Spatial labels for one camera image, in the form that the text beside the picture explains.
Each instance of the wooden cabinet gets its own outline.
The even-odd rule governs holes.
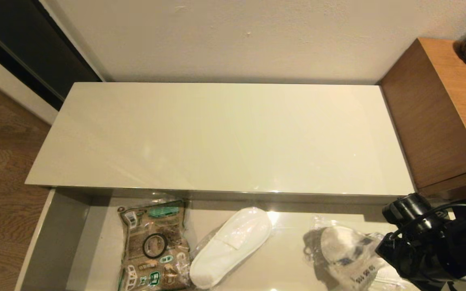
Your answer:
[[[466,198],[466,64],[454,41],[416,39],[381,81],[414,182]]]

